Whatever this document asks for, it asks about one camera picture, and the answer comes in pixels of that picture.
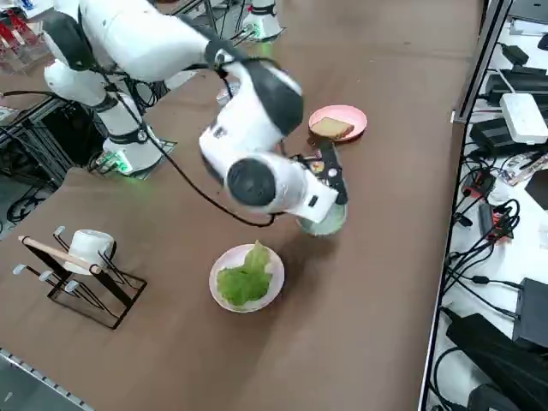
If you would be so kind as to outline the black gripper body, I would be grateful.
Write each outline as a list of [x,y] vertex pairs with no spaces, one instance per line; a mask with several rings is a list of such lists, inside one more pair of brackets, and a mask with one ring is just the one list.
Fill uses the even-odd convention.
[[319,151],[321,161],[324,163],[324,169],[318,174],[318,178],[322,180],[341,180],[343,178],[343,169],[334,142],[332,140],[321,140]]

